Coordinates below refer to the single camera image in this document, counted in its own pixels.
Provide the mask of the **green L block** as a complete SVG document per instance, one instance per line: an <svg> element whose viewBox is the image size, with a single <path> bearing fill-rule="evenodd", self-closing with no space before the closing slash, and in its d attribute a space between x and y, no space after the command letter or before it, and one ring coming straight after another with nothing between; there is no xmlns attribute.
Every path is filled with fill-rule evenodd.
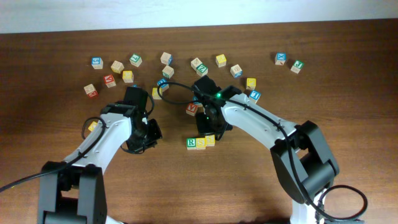
<svg viewBox="0 0 398 224"><path fill-rule="evenodd" d="M129 59L130 63L135 66L135 67L139 67L142 63L142 58L140 55L138 54L133 54L130 59Z"/></svg>

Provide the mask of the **blue H block upper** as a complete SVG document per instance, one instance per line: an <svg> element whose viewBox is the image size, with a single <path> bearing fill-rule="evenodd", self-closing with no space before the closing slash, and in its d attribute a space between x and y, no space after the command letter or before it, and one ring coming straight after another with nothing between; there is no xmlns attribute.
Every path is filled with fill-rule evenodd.
<svg viewBox="0 0 398 224"><path fill-rule="evenodd" d="M169 85L167 84L167 80L165 78L159 80L157 82L157 86L160 88L162 93L169 89Z"/></svg>

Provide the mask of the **blue P block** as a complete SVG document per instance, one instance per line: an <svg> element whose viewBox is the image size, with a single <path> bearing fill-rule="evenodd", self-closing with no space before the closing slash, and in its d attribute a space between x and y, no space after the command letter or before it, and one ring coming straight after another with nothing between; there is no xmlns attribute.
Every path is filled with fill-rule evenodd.
<svg viewBox="0 0 398 224"><path fill-rule="evenodd" d="M193 104L197 105L198 107L203 106L202 103L199 102L199 99L196 96L193 97Z"/></svg>

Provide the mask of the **yellow S block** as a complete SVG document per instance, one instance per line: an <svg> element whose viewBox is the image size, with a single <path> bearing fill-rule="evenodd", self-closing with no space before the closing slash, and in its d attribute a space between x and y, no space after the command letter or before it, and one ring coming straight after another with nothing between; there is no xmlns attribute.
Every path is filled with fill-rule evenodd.
<svg viewBox="0 0 398 224"><path fill-rule="evenodd" d="M206 146L207 147L211 147L211 146L215 145L215 135L214 134L205 136L205 139L206 139Z"/></svg>
<svg viewBox="0 0 398 224"><path fill-rule="evenodd" d="M196 138L196 149L197 150L206 149L206 138Z"/></svg>

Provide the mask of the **blue number five block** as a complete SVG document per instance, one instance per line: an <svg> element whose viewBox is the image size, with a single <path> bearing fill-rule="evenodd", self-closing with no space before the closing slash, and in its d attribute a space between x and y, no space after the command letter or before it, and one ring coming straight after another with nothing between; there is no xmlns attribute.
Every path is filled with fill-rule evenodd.
<svg viewBox="0 0 398 224"><path fill-rule="evenodd" d="M95 70L103 69L103 60L101 57L92 57L91 58L91 66Z"/></svg>

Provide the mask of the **yellow block centre left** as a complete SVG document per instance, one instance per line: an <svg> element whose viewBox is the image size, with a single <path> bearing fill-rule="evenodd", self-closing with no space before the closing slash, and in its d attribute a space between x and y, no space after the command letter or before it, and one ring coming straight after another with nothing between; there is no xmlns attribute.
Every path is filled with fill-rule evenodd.
<svg viewBox="0 0 398 224"><path fill-rule="evenodd" d="M161 88L153 88L152 89L152 97L154 100L161 100L162 89Z"/></svg>

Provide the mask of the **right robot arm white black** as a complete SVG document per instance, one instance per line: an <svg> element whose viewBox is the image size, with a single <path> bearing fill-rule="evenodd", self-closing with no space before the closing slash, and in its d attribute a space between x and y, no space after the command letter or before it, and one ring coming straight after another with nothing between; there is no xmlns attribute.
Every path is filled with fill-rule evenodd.
<svg viewBox="0 0 398 224"><path fill-rule="evenodd" d="M311 121L298 125L279 118L238 88L221 89L208 76L192 88L205 109L197 115L198 132L222 135L235 126L254 137L270 150L279 183L292 199L290 222L322 222L299 188L303 185L316 202L340 172L320 128Z"/></svg>

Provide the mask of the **green J block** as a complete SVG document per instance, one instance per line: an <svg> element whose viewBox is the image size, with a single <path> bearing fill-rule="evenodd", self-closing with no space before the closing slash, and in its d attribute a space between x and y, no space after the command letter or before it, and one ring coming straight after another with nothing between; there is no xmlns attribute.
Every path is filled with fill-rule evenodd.
<svg viewBox="0 0 398 224"><path fill-rule="evenodd" d="M291 70L292 72L298 74L298 73L301 71L301 69L303 68L303 66L304 66L304 63L303 63L302 61L296 60L296 61L293 63L293 65L292 65L292 67L291 67L290 70Z"/></svg>

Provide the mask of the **wood block blue side right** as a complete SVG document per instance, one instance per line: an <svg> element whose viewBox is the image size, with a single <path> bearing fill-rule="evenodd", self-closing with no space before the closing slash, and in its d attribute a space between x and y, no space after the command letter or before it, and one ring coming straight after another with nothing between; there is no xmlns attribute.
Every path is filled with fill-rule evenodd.
<svg viewBox="0 0 398 224"><path fill-rule="evenodd" d="M230 72L231 72L231 75L233 76L233 78L239 78L243 74L243 70L241 69L241 67L238 64L233 65L230 68Z"/></svg>

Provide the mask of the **green R block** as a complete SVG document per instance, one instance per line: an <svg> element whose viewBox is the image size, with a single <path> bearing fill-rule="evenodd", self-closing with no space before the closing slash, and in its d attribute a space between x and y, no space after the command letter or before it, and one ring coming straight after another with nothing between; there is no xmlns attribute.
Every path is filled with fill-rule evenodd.
<svg viewBox="0 0 398 224"><path fill-rule="evenodd" d="M187 138L186 147L188 150L196 150L197 149L196 139L195 138Z"/></svg>

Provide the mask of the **yellow block top centre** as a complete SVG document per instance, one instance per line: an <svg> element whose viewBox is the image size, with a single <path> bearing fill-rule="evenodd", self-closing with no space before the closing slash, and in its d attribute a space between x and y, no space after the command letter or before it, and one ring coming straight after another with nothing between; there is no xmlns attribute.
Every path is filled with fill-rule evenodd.
<svg viewBox="0 0 398 224"><path fill-rule="evenodd" d="M226 66L226 62L227 60L224 54L216 56L216 64L218 68Z"/></svg>

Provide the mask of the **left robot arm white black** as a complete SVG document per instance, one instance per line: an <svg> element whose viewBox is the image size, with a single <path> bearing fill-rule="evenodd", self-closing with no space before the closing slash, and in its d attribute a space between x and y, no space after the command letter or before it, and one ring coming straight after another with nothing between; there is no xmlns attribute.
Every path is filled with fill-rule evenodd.
<svg viewBox="0 0 398 224"><path fill-rule="evenodd" d="M142 154L162 137L146 111L152 99L142 88L127 88L123 100L101 110L97 126L76 150L42 167L37 223L117 222L108 215L103 176L123 144L128 153Z"/></svg>

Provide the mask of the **wood block red side left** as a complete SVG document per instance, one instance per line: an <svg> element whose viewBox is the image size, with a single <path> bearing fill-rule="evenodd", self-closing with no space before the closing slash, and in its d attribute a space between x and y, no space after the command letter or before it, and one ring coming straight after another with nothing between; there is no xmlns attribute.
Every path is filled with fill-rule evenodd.
<svg viewBox="0 0 398 224"><path fill-rule="evenodd" d="M90 98L98 95L98 92L93 84L89 84L89 85L85 86L84 91L85 91L86 95Z"/></svg>

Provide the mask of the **yellow G block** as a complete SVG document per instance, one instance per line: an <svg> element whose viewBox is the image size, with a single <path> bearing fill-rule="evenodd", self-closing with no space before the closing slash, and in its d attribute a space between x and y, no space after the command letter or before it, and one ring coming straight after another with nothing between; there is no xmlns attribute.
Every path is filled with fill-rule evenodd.
<svg viewBox="0 0 398 224"><path fill-rule="evenodd" d="M125 70L122 73L122 79L124 83L133 83L134 82L134 74L131 70Z"/></svg>

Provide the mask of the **plain wood block blue side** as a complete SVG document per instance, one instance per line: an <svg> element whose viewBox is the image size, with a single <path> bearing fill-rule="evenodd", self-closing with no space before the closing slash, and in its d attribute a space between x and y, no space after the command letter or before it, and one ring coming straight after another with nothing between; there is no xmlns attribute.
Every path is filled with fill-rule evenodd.
<svg viewBox="0 0 398 224"><path fill-rule="evenodd" d="M165 65L170 65L172 63L172 60L173 60L172 55L167 52L163 52L160 57L161 63Z"/></svg>

